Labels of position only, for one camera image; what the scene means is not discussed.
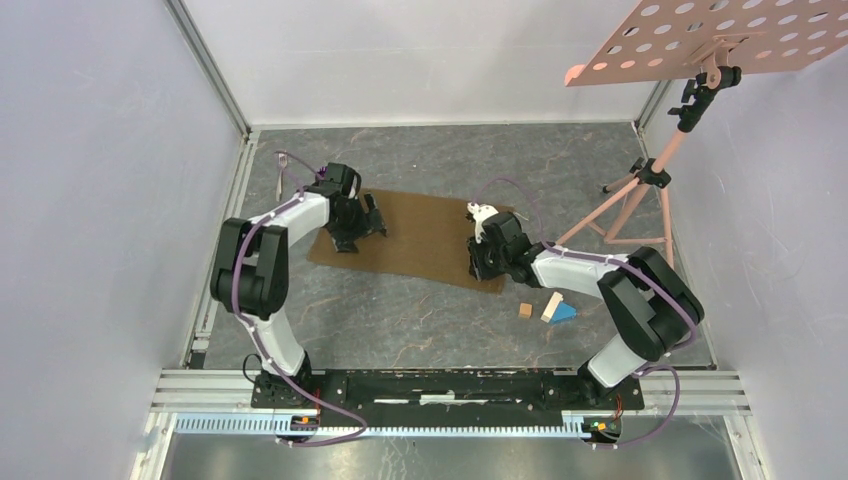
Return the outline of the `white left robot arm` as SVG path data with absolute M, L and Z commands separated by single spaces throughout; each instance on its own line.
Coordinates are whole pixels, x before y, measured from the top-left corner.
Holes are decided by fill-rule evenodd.
M 275 392 L 290 407 L 314 394 L 308 355 L 285 313 L 289 249 L 307 234 L 325 230 L 338 253 L 355 253 L 357 241 L 387 228 L 372 194 L 362 194 L 353 168 L 328 164 L 314 182 L 287 202 L 252 218 L 229 218 L 221 226 L 210 295 L 249 334 L 262 368 L 279 377 Z

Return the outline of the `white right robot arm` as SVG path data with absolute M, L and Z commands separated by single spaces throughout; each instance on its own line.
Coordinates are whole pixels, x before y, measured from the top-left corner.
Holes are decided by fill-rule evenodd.
M 585 405 L 606 406 L 626 377 L 694 341 L 704 308 L 657 250 L 602 256 L 533 243 L 513 213 L 476 203 L 467 210 L 474 224 L 467 246 L 475 279 L 507 275 L 532 288 L 603 300 L 617 333 L 579 369 L 577 392 Z

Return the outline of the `brown cloth napkin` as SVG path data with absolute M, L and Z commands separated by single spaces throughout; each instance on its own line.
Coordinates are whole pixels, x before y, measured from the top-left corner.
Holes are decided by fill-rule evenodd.
M 499 294 L 504 276 L 478 281 L 470 272 L 467 241 L 474 225 L 466 219 L 462 199 L 370 189 L 385 224 L 379 233 L 356 242 L 356 253 L 338 253 L 322 229 L 307 259 L 315 264 L 355 271 L 395 274 Z

